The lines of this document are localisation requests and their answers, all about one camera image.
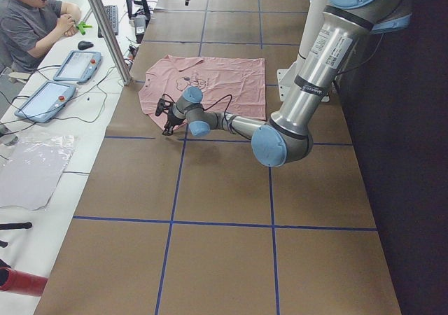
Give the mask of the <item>pink Snoopy t-shirt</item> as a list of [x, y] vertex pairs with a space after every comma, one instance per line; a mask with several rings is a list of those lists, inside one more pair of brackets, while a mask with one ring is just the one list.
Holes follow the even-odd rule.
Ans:
[[202, 104], [213, 111], [224, 111], [228, 100], [222, 98], [232, 95], [229, 112], [259, 120], [266, 117], [263, 58], [167, 55], [146, 72], [145, 85], [139, 91], [141, 110], [163, 128], [166, 118], [155, 115], [159, 98], [166, 94], [177, 100], [188, 87], [199, 88]]

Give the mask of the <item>black power adapter box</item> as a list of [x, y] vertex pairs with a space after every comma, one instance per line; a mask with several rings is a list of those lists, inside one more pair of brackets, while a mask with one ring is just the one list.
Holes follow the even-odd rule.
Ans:
[[151, 19], [151, 15], [140, 14], [133, 18], [134, 23], [134, 34], [136, 37], [136, 42], [141, 43], [146, 33], [146, 28]]

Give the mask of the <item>black keyboard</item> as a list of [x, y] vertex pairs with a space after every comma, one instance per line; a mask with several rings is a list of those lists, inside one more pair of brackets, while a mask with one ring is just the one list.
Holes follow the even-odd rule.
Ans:
[[118, 7], [116, 5], [107, 5], [104, 7], [107, 20], [115, 35], [119, 32]]

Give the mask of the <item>upper blue teach pendant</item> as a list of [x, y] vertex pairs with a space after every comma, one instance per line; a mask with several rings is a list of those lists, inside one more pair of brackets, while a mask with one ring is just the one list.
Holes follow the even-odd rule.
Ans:
[[100, 52], [72, 50], [53, 76], [53, 80], [86, 83], [94, 76], [101, 61]]

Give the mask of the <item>blue teach pendant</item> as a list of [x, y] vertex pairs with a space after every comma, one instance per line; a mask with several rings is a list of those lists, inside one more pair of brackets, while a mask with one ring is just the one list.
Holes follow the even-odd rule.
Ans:
[[94, 76], [101, 61], [100, 52], [72, 50], [53, 76], [53, 80], [86, 83]]
[[75, 91], [74, 85], [46, 81], [15, 111], [15, 115], [34, 123], [46, 123], [62, 110]]

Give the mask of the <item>green plastic toy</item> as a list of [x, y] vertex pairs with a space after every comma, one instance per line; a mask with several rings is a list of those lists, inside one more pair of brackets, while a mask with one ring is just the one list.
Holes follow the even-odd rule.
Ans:
[[86, 34], [86, 30], [92, 29], [93, 26], [90, 24], [86, 24], [84, 21], [81, 21], [76, 25], [76, 28], [80, 32], [80, 34], [84, 36]]

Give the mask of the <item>black computer mouse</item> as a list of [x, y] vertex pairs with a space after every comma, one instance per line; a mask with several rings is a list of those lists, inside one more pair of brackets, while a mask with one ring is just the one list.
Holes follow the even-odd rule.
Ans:
[[79, 50], [87, 50], [89, 48], [92, 48], [94, 46], [94, 43], [90, 41], [80, 41], [77, 45], [77, 48]]

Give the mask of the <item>lower blue teach pendant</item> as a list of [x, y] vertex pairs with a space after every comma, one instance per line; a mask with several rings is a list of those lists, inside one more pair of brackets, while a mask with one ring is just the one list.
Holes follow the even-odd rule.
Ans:
[[15, 115], [34, 123], [46, 123], [62, 110], [75, 91], [74, 85], [46, 81], [15, 111]]

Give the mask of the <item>clear plastic bag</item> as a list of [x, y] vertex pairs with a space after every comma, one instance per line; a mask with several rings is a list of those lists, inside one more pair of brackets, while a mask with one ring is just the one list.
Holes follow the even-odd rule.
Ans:
[[66, 169], [77, 137], [29, 132], [1, 165], [1, 207], [37, 210], [46, 206]]

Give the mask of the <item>seated person in grey shirt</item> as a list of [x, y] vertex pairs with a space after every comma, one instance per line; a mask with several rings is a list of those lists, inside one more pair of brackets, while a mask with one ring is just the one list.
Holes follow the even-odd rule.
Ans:
[[60, 0], [1, 0], [1, 40], [12, 69], [33, 73], [53, 45], [78, 31], [81, 10]]

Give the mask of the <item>red cylinder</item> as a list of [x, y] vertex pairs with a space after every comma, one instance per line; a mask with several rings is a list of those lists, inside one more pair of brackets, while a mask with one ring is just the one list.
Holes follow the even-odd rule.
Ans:
[[48, 279], [44, 276], [17, 271], [9, 267], [1, 268], [1, 291], [40, 297]]

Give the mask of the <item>aluminium frame post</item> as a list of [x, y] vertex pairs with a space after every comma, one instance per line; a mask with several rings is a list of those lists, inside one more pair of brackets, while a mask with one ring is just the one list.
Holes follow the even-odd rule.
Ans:
[[107, 48], [112, 56], [121, 80], [124, 85], [129, 85], [132, 77], [130, 76], [129, 68], [125, 63], [125, 58], [120, 50], [116, 35], [114, 34], [113, 28], [106, 15], [102, 0], [88, 0], [88, 2], [96, 21], [99, 24], [99, 28], [101, 29]]

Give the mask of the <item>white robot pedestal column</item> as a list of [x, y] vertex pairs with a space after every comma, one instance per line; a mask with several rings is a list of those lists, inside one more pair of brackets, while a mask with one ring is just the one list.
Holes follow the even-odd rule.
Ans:
[[327, 0], [311, 0], [297, 59], [288, 69], [279, 69], [277, 71], [279, 98], [281, 102], [286, 99], [296, 75], [305, 63], [306, 57], [323, 26], [323, 9], [326, 4]]

